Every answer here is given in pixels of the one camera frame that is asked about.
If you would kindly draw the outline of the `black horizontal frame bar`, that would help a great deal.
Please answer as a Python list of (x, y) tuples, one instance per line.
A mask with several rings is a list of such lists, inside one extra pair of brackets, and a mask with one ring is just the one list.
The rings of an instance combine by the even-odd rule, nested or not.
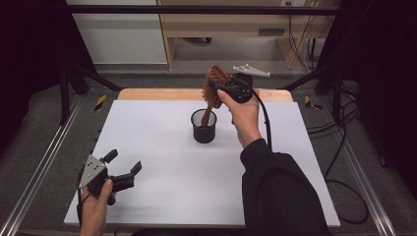
[(340, 8), (246, 7), (246, 6), (145, 6), (145, 5), (68, 5), (76, 14), (205, 14), (205, 15), (312, 15), (336, 16)]

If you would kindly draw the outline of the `person's right hand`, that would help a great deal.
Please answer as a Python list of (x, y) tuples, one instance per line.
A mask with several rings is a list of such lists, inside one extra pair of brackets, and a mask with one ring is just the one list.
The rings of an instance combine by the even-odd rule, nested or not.
[(254, 96), (245, 103), (238, 103), (223, 90), (219, 89), (217, 95), (231, 112), (238, 140), (243, 148), (262, 137), (259, 130), (260, 105)]

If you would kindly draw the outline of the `white table board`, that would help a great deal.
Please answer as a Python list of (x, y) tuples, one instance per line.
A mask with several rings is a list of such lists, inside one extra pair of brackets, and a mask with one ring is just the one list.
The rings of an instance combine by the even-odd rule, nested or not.
[(217, 117), (215, 138), (193, 137), (192, 114), (202, 101), (116, 100), (92, 156), (111, 150), (111, 176), (140, 161), (134, 187), (119, 192), (107, 214), (110, 224), (138, 227), (242, 227), (244, 213), (241, 145), (226, 107)]

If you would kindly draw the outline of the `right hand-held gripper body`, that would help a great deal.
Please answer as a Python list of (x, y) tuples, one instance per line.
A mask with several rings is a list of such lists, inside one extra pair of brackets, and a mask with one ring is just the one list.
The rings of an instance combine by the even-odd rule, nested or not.
[(253, 96), (253, 77), (270, 77), (270, 72), (264, 72), (260, 69), (254, 68), (249, 64), (242, 66), (234, 66), (234, 74), (230, 79), (230, 96), (238, 103), (245, 103)]

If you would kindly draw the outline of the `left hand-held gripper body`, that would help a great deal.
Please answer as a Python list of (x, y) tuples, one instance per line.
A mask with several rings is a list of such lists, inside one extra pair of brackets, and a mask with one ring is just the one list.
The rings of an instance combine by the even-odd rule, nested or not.
[(102, 186), (107, 179), (111, 179), (113, 182), (113, 193), (134, 187), (136, 175), (133, 175), (131, 170), (123, 175), (111, 176), (108, 174), (106, 164), (107, 163), (102, 163), (100, 159), (90, 155), (83, 170), (79, 189), (87, 187), (95, 197), (98, 197)]

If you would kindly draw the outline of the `black metal frame stand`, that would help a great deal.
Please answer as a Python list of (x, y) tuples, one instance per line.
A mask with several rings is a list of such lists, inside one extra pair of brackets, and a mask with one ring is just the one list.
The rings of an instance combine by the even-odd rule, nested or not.
[(61, 125), (65, 124), (70, 116), (69, 86), (72, 86), (76, 94), (87, 94), (89, 92), (89, 86), (85, 81), (85, 78), (93, 79), (97, 83), (113, 91), (121, 91), (123, 89), (106, 80), (97, 72), (86, 69), (81, 65), (68, 64), (64, 66), (59, 76), (61, 92)]
[(324, 64), (322, 67), (307, 74), (301, 79), (283, 87), (284, 90), (293, 91), (298, 87), (306, 84), (312, 79), (318, 79), (315, 91), (317, 95), (327, 94), (332, 89), (332, 109), (331, 117), (334, 119), (338, 126), (341, 125), (341, 86), (342, 86), (342, 73), (337, 65), (331, 65), (330, 63)]

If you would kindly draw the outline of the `aluminium floor rail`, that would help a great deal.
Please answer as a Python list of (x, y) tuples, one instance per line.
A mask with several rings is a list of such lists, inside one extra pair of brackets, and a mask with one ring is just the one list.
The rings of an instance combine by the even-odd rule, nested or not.
[(382, 201), (373, 186), (370, 164), (363, 164), (368, 141), (355, 138), (361, 133), (359, 112), (351, 98), (341, 100), (340, 115), (345, 127), (338, 127), (331, 117), (332, 98), (318, 98), (321, 110), (314, 112), (315, 121), (309, 127), (322, 171), (330, 180), (330, 196), (336, 212), (342, 218), (331, 230), (337, 234), (396, 236)]
[(25, 218), (34, 197), (36, 196), (55, 156), (62, 146), (65, 138), (77, 117), (81, 106), (84, 104), (86, 97), (76, 95), (70, 107), (70, 113), (67, 120), (59, 126), (47, 150), (45, 151), (40, 163), (37, 165), (32, 174), (25, 190), (21, 194), (18, 202), (15, 204), (12, 212), (9, 214), (3, 225), (0, 227), (0, 236), (15, 236), (23, 219)]

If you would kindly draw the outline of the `white cabinet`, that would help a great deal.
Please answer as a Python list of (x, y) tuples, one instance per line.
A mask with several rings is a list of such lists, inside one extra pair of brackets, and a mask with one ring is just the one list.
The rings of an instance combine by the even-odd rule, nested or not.
[(74, 14), (96, 65), (166, 64), (158, 14)]

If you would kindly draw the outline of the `black curtain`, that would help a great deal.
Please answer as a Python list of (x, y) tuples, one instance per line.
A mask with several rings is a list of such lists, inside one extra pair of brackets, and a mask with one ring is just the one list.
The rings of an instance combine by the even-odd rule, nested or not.
[(59, 84), (68, 64), (95, 70), (66, 0), (0, 0), (0, 152), (33, 94)]
[(358, 106), (382, 156), (417, 197), (417, 0), (341, 0), (320, 63), (359, 85)]

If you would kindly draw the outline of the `black mesh cup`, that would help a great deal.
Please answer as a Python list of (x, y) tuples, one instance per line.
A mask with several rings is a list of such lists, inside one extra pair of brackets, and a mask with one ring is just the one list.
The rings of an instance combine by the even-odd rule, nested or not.
[(215, 125), (217, 122), (216, 115), (211, 112), (208, 117), (208, 125), (202, 125), (202, 119), (206, 111), (204, 109), (196, 110), (191, 116), (191, 123), (193, 126), (193, 137), (201, 144), (208, 144), (215, 138)]

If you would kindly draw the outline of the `yellow black tape marker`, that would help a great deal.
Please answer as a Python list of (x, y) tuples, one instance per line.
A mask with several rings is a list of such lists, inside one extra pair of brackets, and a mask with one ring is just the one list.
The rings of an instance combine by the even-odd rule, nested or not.
[(94, 107), (94, 111), (99, 111), (99, 110), (101, 109), (101, 107), (102, 107), (102, 105), (103, 105), (103, 103), (104, 103), (104, 101), (105, 101), (106, 97), (107, 97), (107, 95), (101, 95), (101, 96), (98, 98), (97, 103), (96, 103), (96, 105), (95, 105), (95, 107)]
[(320, 105), (313, 104), (311, 102), (311, 99), (310, 99), (309, 96), (305, 96), (305, 107), (307, 107), (307, 108), (313, 108), (313, 109), (317, 109), (317, 110), (323, 109)]

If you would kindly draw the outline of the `person's left hand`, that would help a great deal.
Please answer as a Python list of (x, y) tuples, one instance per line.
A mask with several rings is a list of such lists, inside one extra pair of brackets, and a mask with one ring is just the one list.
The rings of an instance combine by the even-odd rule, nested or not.
[(82, 226), (80, 236), (102, 236), (106, 226), (107, 201), (112, 194), (113, 183), (107, 179), (100, 195), (92, 196), (88, 188), (82, 189)]

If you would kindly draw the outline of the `light wooden desk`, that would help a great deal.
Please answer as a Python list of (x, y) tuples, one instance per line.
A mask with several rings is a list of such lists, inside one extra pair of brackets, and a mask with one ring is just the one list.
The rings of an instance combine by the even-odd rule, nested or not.
[[(159, 6), (338, 7), (342, 0), (156, 0)], [(301, 64), (303, 41), (325, 38), (331, 18), (287, 15), (162, 14), (164, 36), (269, 37), (279, 46), (288, 69)]]

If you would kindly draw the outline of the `wooden paddle hairbrush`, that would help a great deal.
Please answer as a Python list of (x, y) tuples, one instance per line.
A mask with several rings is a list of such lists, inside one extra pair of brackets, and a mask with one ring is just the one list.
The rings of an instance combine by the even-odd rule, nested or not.
[(230, 77), (219, 66), (212, 66), (208, 70), (202, 90), (202, 97), (208, 105), (202, 118), (202, 127), (207, 127), (209, 125), (211, 110), (213, 108), (219, 108), (222, 104), (217, 95), (216, 84), (228, 87), (230, 85)]

